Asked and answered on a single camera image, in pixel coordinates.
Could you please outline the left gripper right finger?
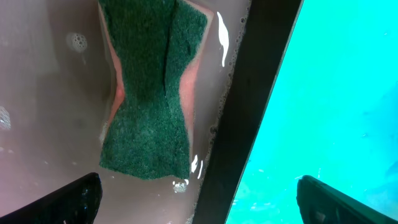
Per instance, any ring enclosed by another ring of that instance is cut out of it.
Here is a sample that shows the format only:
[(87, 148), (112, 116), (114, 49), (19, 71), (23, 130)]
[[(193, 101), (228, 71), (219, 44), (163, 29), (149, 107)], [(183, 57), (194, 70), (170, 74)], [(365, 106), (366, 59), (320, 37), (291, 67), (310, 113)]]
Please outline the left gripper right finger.
[(296, 200), (304, 224), (397, 224), (310, 175), (298, 181)]

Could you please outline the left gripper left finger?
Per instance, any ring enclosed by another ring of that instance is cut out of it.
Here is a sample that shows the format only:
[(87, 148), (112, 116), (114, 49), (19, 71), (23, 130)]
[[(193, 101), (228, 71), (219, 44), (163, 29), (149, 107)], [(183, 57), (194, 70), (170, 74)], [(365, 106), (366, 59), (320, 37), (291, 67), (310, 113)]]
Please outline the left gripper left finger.
[(93, 223), (102, 196), (103, 189), (99, 174), (91, 172), (1, 217), (1, 224)]

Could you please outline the pink green sponge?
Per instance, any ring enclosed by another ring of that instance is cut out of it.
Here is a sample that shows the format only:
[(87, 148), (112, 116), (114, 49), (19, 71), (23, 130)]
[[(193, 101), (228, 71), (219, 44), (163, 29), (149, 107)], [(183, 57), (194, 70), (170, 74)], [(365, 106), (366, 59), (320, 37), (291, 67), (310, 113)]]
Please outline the pink green sponge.
[(187, 179), (195, 82), (213, 13), (191, 1), (100, 1), (116, 92), (99, 164)]

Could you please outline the teal plastic tray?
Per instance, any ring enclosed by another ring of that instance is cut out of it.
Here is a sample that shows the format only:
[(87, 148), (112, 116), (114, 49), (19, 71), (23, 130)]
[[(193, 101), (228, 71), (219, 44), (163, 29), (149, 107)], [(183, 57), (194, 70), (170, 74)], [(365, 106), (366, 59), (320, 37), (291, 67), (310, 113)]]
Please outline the teal plastic tray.
[(301, 223), (310, 175), (397, 218), (397, 0), (305, 0), (228, 223)]

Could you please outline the black water tray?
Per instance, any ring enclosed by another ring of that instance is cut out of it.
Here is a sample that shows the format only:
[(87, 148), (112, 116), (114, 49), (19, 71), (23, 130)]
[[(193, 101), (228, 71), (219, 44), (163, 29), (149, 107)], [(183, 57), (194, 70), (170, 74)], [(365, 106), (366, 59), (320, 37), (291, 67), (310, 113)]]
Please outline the black water tray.
[(185, 223), (232, 194), (258, 129), (298, 1), (200, 1), (213, 12), (195, 86), (186, 191), (100, 167), (114, 68), (96, 1), (1, 2), (1, 214), (90, 172), (101, 178), (96, 223)]

